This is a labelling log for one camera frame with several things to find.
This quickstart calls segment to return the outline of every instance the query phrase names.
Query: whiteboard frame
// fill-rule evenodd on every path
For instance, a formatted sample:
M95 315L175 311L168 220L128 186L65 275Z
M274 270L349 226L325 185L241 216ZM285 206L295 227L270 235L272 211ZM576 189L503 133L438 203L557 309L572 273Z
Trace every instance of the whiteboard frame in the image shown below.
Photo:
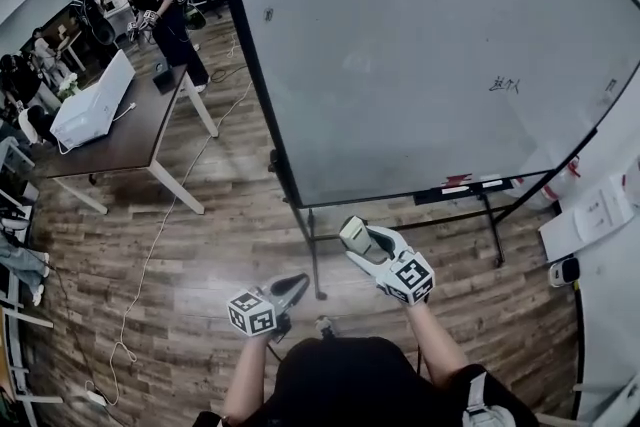
M639 0L631 0L631 1L640 10L640 1ZM312 203L312 204L303 203L302 200L301 200L301 196L300 196L300 193L299 193L299 190L298 190L298 186L297 186L296 180L295 180L295 176L293 174L293 170L291 168L290 160L289 160L289 157L287 155L287 150L286 150L285 145L284 145L282 134L281 134L280 128L278 126L277 118L276 118L275 111L274 111L274 108L273 108L273 105L272 105L272 102L271 102L271 98L269 96L269 92L268 92L268 89L267 89L266 81L265 81L264 75L262 73L262 67L260 65L260 59L258 58L258 52L257 52L257 49L255 47L253 36L251 34L251 28L249 26L249 22L248 22L248 19L247 19L247 14L246 14L246 11L245 11L245 8L244 8L244 2L243 2L243 0L228 0L228 3L229 3L229 9L231 11L231 16L233 18L233 21L234 21L234 24L235 24L235 27L236 27L236 32L237 32L237 35L238 35L238 39L240 41L240 45L242 46L242 49L243 49L243 52L244 52L244 55L245 55L245 59L246 59L246 62L247 62L247 67L249 69L249 74L251 75L251 79L253 81L254 89L256 91L256 95L258 97L258 101L260 102L260 107L262 108L262 111L264 113L265 120L266 120L266 123L267 123L267 128L269 129L269 132L271 134L271 137L272 137L274 145L275 145L275 151L276 151L277 160L278 160L278 171L279 171L278 172L278 176L280 178L280 181L284 182L283 186L286 185L286 188L288 189L288 192L289 192L288 196L293 201L292 207L299 208L299 209L302 209L302 208L311 209L311 208L316 208L316 207L339 205L339 204L345 204L345 203L361 203L361 202L376 201L376 200L381 200L381 199L391 199L391 198L398 198L398 197L414 196L414 195L419 194L419 193L427 193L429 191L437 191L437 190L442 190L442 189L445 188L445 187L435 187L435 188L431 188L431 189L427 189L427 190L407 191L405 193L399 193L399 194L394 194L394 195L384 195L383 194L383 195L380 195L380 196L374 196L374 197L368 197L368 198L345 199L344 201L332 201L332 202L327 202L327 203ZM507 181L507 180L513 180L515 178L523 178L523 177L526 177L526 176L538 176L538 175L541 176L540 181L538 183L536 183L522 198L520 198L520 200L516 201L513 205L508 207L507 210L502 212L496 218L497 222L499 222L500 220L504 219L511 212L513 212L514 210L519 208L519 206L521 206L535 192L537 192L542 187L544 187L544 185L546 185L557 173L559 173L567 165L567 163L570 162L571 159L573 159L582 150L582 148L584 148L584 146L588 143L588 141L590 141L593 138L593 136L595 135L595 133L597 132L597 127L599 126L599 124L607 116L607 114L611 111L613 106L620 99L620 96L622 96L622 94L624 94L624 91L626 90L627 86L629 85L629 83L631 82L631 80L633 79L635 74L638 72L638 68L639 67L640 67L640 56L639 56L638 63L636 64L636 67L635 67L633 73L631 74L631 76L629 77L627 82L624 84L624 86L620 90L620 93L615 98L615 100L612 102L612 104L609 106L607 111L602 115L602 117L598 120L598 122L593 126L592 130L589 133L585 134L585 137L576 146L574 151L571 152L571 154L567 157L567 159L565 159L565 161L562 162L557 168L555 168L555 169L544 169L544 170L540 170L540 171L535 172L535 173L528 173L528 174L522 174L522 175L501 177L500 178L501 180ZM464 185L473 186L473 185L481 185L481 184L482 184L482 182L470 182L470 183L465 183Z

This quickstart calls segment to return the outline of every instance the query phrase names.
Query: dark wooden tabletop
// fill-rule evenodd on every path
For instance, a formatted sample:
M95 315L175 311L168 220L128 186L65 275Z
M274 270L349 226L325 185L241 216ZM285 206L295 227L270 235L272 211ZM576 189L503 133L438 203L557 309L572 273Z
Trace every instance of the dark wooden tabletop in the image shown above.
M164 87L164 94L151 76L135 77L115 117L132 103L136 108L114 121L104 137L83 144L67 155L58 152L49 162L47 178L149 167L185 73L186 66L174 68L173 87Z

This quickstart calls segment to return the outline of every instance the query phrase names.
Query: white glove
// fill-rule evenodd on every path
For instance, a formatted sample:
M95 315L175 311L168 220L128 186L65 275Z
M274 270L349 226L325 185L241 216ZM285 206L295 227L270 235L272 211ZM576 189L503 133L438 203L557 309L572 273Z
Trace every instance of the white glove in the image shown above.
M139 35L140 35L140 31L138 31L138 26L136 25L136 22L129 22L129 24L127 25L127 37L129 38L129 41L133 43L135 40L138 39Z
M158 20L160 20L160 15L158 15L158 13L150 10L145 11L139 29L141 31L153 30L155 29L156 25L158 25Z

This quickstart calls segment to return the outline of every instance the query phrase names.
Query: glove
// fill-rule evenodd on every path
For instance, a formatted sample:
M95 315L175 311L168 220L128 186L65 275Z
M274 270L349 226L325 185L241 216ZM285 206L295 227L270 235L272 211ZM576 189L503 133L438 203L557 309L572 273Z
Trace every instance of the glove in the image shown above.
M385 294L409 306L428 299L435 286L433 269L398 232L366 226L353 216L340 230L340 239L347 257L374 278Z
M278 343L291 329L287 311L298 304L309 287L309 276L276 279L261 288L241 290L227 301L231 324L246 336L272 332Z
M127 25L127 37L129 38L129 41L133 43L138 39L139 35L140 31L138 30L136 22L129 22L129 24Z
M145 11L139 27L140 31L155 29L156 25L158 25L158 20L160 20L158 13L155 11Z

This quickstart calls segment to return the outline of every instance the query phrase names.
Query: person in black clothing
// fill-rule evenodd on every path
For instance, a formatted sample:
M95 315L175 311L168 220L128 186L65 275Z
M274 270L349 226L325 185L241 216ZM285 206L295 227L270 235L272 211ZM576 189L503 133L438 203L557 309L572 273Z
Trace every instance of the person in black clothing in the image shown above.
M322 340L304 340L280 363L266 402L269 333L247 339L225 397L222 417L203 412L194 427L464 426L533 427L535 415L460 346L425 302L404 306L430 381L393 343L337 338L320 317Z
M105 69L118 52L113 41L113 27L104 18L96 0L72 0L69 4L71 21L79 23L85 35L85 41L93 55L98 59L100 67Z
M138 30L151 29L170 66L187 65L198 92L209 83L209 75L194 50L185 26L182 8L174 0L129 0Z
M2 56L0 71L2 71L2 90L16 110L21 111L29 105L39 104L35 97L40 88L40 77L29 68L22 57Z

